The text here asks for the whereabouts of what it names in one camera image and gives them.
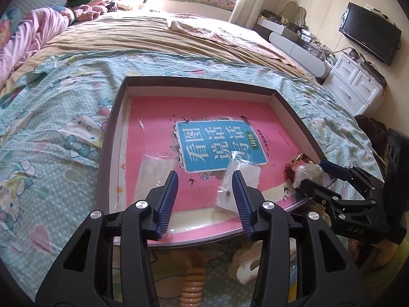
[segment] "beige blanket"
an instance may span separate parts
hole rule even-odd
[[[257,64],[315,82],[297,62],[277,49],[261,54],[257,43],[254,43],[253,47],[251,43],[240,47],[234,44],[233,39],[231,43],[223,43],[174,32],[168,28],[166,21],[168,17],[169,14],[166,13],[143,14],[127,11],[108,13],[95,21],[74,24],[49,41],[43,49],[15,71],[6,83],[2,84],[0,96],[14,91],[14,84],[20,76],[33,70],[50,56],[126,49],[142,49],[182,56],[204,56],[224,61]]]
[[[172,31],[228,46],[237,46],[267,58],[281,60],[287,65],[293,65],[293,60],[282,50],[261,38],[256,32],[236,24],[192,14],[170,14],[167,23]]]

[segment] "television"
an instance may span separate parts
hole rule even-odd
[[[389,66],[400,48],[402,32],[395,24],[353,3],[342,15],[339,31]]]

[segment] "pink blanket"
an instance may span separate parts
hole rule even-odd
[[[0,83],[69,25],[67,16],[52,8],[30,11],[0,51]]]

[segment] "hello kitty print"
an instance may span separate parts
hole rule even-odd
[[[64,127],[57,130],[64,138],[64,148],[69,150],[72,158],[86,158],[94,151],[102,149],[108,118],[113,101],[101,99],[101,108],[95,115],[77,114]]]
[[[21,217],[20,196],[33,184],[34,166],[29,160],[18,163],[9,177],[0,181],[0,229],[13,230]]]

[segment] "white dresser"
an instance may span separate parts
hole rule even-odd
[[[382,85],[345,53],[339,57],[323,87],[353,116],[372,116],[385,99]]]

